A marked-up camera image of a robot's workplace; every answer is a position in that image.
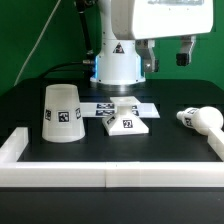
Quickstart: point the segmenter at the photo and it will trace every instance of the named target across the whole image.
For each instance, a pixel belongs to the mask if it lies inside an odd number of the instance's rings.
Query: printed label
[[[189,110],[187,113],[188,114],[194,114],[198,109],[194,108],[192,110]]]
[[[80,119],[82,117],[80,108],[78,108],[75,112],[77,120]]]
[[[113,51],[114,54],[124,54],[124,49],[121,46],[121,43],[118,43],[118,45],[116,46],[116,48]]]
[[[192,127],[193,128],[193,125],[192,125],[192,122],[191,122],[191,118],[185,118],[185,123],[188,127]]]
[[[107,124],[110,125],[114,120],[115,120],[115,117],[111,117],[111,118],[107,121]]]
[[[51,110],[45,111],[45,119],[51,121]]]
[[[68,111],[58,112],[58,121],[59,123],[69,122],[69,112]]]
[[[98,103],[96,106],[97,109],[114,109],[113,103]]]
[[[123,120],[124,128],[133,128],[132,120]]]
[[[100,116],[100,117],[106,117],[109,115],[114,114],[114,110],[97,110],[96,111],[96,116]]]

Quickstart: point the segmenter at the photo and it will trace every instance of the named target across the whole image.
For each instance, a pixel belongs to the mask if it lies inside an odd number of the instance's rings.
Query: green wall
[[[0,95],[13,87],[16,77],[33,48],[57,0],[0,1]],[[148,74],[152,79],[209,80],[224,89],[224,1],[214,0],[215,23],[211,33],[198,36],[192,64],[177,67],[178,38],[156,42],[160,71]],[[100,50],[100,23],[97,7],[87,11],[95,52]],[[27,65],[21,80],[37,77],[46,69],[63,62],[85,58],[81,25],[73,0],[62,0],[47,32]]]

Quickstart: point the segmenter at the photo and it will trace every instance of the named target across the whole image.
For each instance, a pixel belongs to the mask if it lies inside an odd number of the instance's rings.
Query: black tabletop surface
[[[84,118],[86,136],[56,144],[41,138],[46,86],[75,84],[81,102],[135,96],[155,103],[161,118],[142,119],[149,134],[108,136],[101,118]],[[28,79],[0,97],[0,144],[16,127],[29,127],[26,161],[221,162],[207,137],[184,127],[188,107],[224,110],[224,91],[207,81],[148,80],[127,93],[89,88],[80,80]],[[0,223],[224,223],[222,188],[1,188]]]

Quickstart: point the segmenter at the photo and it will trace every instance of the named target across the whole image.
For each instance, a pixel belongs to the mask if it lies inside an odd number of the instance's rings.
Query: white cylinder
[[[85,136],[78,90],[75,85],[46,88],[42,137],[51,142],[72,142]]]

